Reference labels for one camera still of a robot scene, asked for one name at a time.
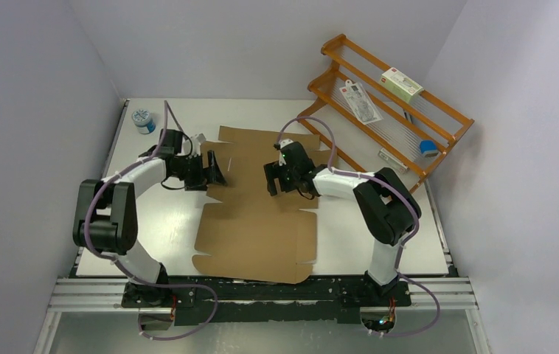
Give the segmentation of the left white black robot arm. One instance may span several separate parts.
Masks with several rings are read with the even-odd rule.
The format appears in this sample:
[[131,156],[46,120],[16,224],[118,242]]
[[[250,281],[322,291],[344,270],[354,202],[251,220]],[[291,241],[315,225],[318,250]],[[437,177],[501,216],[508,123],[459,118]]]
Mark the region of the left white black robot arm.
[[76,246],[111,261],[128,278],[133,301],[154,307],[171,299],[166,268],[138,240],[136,200],[169,178],[186,191],[205,191],[210,184],[227,184],[213,150],[201,154],[205,138],[162,129],[158,144],[122,172],[80,184],[72,238]]

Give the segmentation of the brown cardboard box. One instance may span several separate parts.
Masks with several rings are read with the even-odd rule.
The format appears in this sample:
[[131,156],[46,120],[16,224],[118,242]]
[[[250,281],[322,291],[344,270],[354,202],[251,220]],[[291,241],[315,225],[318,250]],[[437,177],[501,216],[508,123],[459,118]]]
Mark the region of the brown cardboard box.
[[204,275],[297,284],[316,261],[317,200],[267,190],[264,165],[279,157],[274,131],[222,126],[214,151],[227,184],[210,185],[192,263]]

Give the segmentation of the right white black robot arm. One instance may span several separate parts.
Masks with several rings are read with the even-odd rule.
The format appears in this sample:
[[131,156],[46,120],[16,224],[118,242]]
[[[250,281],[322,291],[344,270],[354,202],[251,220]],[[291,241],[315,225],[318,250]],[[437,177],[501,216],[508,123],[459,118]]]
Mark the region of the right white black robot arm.
[[291,139],[274,148],[278,160],[264,166],[270,195],[295,191],[309,200],[325,196],[357,203],[374,239],[365,297],[373,305],[383,305],[400,279],[403,247],[420,227],[422,211],[412,194],[391,168],[357,173],[315,165],[302,144]]

